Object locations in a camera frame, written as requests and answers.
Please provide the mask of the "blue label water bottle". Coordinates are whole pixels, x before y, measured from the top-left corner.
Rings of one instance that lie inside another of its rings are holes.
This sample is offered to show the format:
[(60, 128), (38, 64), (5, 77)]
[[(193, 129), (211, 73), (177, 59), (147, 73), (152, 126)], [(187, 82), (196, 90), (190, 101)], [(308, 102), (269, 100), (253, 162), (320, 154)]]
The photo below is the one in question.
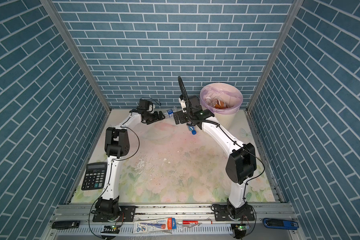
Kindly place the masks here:
[(174, 113), (177, 112), (177, 111), (178, 111), (178, 109), (176, 107), (173, 107), (171, 109), (167, 109), (165, 111), (165, 117), (166, 118), (172, 118), (174, 116)]

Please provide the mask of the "amber small bottle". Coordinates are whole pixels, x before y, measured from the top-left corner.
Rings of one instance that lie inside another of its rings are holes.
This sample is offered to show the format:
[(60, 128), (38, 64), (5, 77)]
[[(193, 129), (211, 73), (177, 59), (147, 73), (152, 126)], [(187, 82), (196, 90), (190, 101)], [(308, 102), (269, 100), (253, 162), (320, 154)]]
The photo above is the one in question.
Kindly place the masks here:
[(213, 102), (212, 102), (212, 106), (215, 109), (228, 109), (229, 108), (227, 103), (225, 103), (224, 101), (222, 101), (220, 99), (214, 99)]

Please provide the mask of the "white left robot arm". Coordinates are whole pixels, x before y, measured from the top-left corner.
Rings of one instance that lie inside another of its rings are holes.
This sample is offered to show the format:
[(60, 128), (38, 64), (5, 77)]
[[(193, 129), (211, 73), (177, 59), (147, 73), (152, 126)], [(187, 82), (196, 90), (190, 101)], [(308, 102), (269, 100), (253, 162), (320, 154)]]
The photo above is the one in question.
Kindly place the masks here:
[(123, 162), (132, 158), (127, 156), (131, 149), (129, 133), (138, 135), (133, 128), (138, 124), (152, 124), (165, 119), (161, 111), (131, 110), (130, 115), (122, 123), (108, 127), (105, 136), (105, 153), (107, 160), (99, 163), (100, 170), (94, 175), (95, 190), (102, 190), (95, 200), (95, 213), (106, 221), (114, 221), (121, 217), (119, 207), (119, 180)]

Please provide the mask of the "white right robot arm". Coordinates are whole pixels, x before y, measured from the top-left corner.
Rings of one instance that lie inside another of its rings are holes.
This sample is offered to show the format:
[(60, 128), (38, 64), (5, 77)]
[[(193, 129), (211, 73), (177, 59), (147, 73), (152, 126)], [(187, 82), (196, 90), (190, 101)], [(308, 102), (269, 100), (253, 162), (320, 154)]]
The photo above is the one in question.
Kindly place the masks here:
[(240, 141), (222, 126), (210, 110), (204, 110), (198, 98), (186, 94), (179, 96), (184, 123), (197, 126), (200, 130), (212, 137), (228, 156), (226, 174), (231, 180), (231, 192), (228, 205), (238, 210), (246, 203), (246, 191), (250, 180), (257, 170), (255, 147)]

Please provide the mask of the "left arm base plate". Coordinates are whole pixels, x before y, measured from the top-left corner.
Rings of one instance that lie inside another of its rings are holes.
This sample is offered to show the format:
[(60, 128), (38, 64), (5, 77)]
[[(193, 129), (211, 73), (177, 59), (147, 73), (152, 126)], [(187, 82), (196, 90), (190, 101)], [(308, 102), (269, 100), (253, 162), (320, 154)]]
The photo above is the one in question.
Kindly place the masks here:
[(133, 222), (136, 212), (136, 206), (119, 206), (106, 211), (92, 210), (94, 214), (93, 222), (102, 223), (121, 223), (121, 222)]

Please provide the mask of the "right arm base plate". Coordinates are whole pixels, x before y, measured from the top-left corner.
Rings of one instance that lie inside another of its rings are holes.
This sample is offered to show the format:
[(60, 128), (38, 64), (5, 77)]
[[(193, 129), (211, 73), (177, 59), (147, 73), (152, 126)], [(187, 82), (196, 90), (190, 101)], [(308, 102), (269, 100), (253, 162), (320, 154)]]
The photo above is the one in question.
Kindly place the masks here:
[(211, 210), (217, 222), (254, 221), (256, 219), (255, 212), (249, 204), (244, 204), (240, 208), (234, 208), (232, 205), (212, 204)]

